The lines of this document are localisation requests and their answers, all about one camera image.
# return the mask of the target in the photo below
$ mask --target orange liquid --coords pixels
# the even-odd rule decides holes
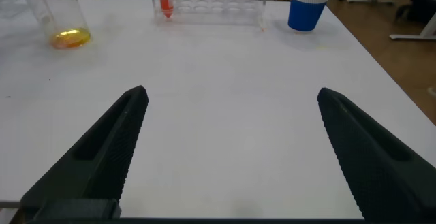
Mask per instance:
[[[166,18],[171,17],[172,10],[174,7],[172,6],[172,2],[170,0],[160,0],[161,1],[161,9]]]
[[[91,34],[86,29],[77,28],[62,31],[50,38],[50,44],[58,49],[75,48],[87,43]]]

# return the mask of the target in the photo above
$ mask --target floor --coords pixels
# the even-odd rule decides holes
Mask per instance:
[[[395,1],[388,6],[329,0],[327,6],[436,125],[436,97],[427,91],[436,87],[436,42],[390,40],[390,34],[419,34],[424,28],[395,22],[396,9],[409,0]]]

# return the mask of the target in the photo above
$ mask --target blue cup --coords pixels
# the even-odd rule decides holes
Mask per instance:
[[[291,0],[287,24],[297,31],[312,31],[320,19],[327,0]]]

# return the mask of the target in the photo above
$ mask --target clear test tube rack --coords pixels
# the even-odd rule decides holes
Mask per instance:
[[[160,0],[153,0],[155,20],[160,22],[255,25],[262,27],[266,0],[173,0],[174,11],[164,16]]]

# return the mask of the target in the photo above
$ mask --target cup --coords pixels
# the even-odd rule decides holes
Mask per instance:
[[[294,30],[314,30],[327,0],[291,0],[287,24]]]
[[[87,43],[91,34],[77,0],[26,0],[48,42],[55,48]]]

